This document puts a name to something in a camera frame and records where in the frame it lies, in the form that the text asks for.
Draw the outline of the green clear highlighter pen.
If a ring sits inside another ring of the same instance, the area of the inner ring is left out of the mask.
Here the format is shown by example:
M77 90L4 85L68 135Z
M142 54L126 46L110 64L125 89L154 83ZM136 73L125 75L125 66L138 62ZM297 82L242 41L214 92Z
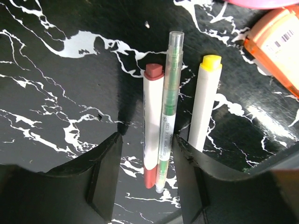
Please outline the green clear highlighter pen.
M183 61L183 42L183 32L171 31L169 33L169 44L165 63L156 175L157 193L162 193L164 190L171 154Z

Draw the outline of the pink eraser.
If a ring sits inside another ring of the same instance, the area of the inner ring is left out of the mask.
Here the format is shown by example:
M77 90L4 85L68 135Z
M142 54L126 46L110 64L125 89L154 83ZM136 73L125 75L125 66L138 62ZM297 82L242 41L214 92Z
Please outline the pink eraser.
M299 0L226 0L226 2L251 9L274 9L298 4Z

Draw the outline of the red-capped white marker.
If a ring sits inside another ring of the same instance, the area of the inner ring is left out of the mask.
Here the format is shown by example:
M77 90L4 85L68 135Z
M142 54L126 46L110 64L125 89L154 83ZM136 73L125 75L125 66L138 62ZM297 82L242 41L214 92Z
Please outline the red-capped white marker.
M143 169L148 189L156 183L163 85L163 66L147 64L143 75Z

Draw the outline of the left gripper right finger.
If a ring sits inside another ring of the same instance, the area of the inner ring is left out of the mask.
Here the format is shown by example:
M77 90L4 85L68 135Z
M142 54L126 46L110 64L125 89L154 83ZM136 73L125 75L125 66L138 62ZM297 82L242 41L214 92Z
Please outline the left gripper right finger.
M299 146L241 172L173 138L185 224L296 224L299 221Z

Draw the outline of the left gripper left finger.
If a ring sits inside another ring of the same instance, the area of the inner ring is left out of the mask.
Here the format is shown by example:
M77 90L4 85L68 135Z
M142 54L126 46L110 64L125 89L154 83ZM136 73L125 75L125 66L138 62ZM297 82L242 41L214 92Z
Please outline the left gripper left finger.
M122 136L113 133L48 172L0 167L3 224L107 224L112 220Z

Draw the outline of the yellow-capped white marker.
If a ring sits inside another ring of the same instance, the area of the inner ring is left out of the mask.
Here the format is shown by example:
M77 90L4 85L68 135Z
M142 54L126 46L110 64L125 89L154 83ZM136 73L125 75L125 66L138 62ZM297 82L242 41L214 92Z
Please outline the yellow-capped white marker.
M221 56L205 55L199 65L188 142L202 152L221 76Z

